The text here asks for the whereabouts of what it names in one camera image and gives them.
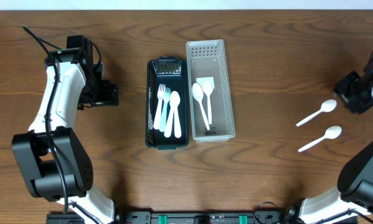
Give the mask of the white plastic fork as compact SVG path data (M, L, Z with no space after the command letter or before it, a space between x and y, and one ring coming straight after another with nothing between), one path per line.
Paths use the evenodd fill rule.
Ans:
M164 136L166 138L169 138L171 136L173 117L174 117L174 108L170 107L168 120L166 122L166 127L165 127L165 130L164 130Z
M156 114L154 117L154 123L153 123L153 128L154 129L159 129L159 124L161 120L161 109L162 109L162 102L164 99L164 92L165 92L165 84L160 84L157 92L157 97L158 97L158 105L156 108Z

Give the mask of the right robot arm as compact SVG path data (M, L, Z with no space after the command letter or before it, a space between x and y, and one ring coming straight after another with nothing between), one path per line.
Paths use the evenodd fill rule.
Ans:
M352 113L373 108L373 50L363 76L351 72L340 80L334 94ZM286 223L357 223L361 217L372 223L373 141L342 168L336 187L314 198L306 198L284 214Z

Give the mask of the white spoon of four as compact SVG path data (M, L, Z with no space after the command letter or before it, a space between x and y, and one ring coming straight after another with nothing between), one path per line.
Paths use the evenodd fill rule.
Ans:
M202 88L203 88L203 92L207 95L208 122L209 122L209 124L212 124L212 106L211 106L210 96L211 96L214 89L211 85L211 82L209 82L209 81L205 81L203 83Z
M203 100L203 97L204 97L204 92L203 92L202 87L200 86L200 84L194 83L192 85L192 95L193 95L193 98L195 100L197 100L198 103L199 103L199 106L201 108L202 118L204 120L204 124L206 126L206 129L209 130L210 129L209 122L208 122L208 119L207 119L207 115L205 113L204 106L202 104L202 100Z
M325 131L322 137L315 139L314 141L311 141L310 143L299 148L298 152L303 152L325 139L336 139L341 133L342 133L342 128L340 126L331 126Z
M319 110L314 112L313 114L307 116L306 118L302 119L300 122L296 124L297 127L307 123L311 119L313 119L315 116L319 115L320 113L328 113L334 110L337 106L336 100L326 100L321 104L321 107Z

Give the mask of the white plastic spoon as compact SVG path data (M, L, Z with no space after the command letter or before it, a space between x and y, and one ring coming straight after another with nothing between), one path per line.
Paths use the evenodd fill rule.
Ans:
M178 106L181 102L179 93L177 91L173 91L171 93L171 108L173 109L173 114L174 114L174 136L176 138L180 138L182 136L181 133L181 125L180 125L180 120L179 120L179 113L178 113Z

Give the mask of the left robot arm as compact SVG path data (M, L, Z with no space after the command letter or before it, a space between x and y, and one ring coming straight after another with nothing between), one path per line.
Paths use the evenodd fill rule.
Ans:
M115 203L94 184L91 159L74 131L78 110L118 105L117 85L93 61L96 49L83 35L71 35L65 49L49 53L37 116L11 146L33 197L70 207L81 223L116 223Z

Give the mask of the pale green plastic fork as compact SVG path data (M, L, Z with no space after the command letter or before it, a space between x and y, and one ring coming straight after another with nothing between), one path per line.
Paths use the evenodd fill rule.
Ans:
M161 120L160 120L160 125L159 125L159 130L161 132L164 132L166 128L167 110L168 110L168 103L170 99L171 99L171 89L166 87L165 92L164 92L163 110L161 113Z

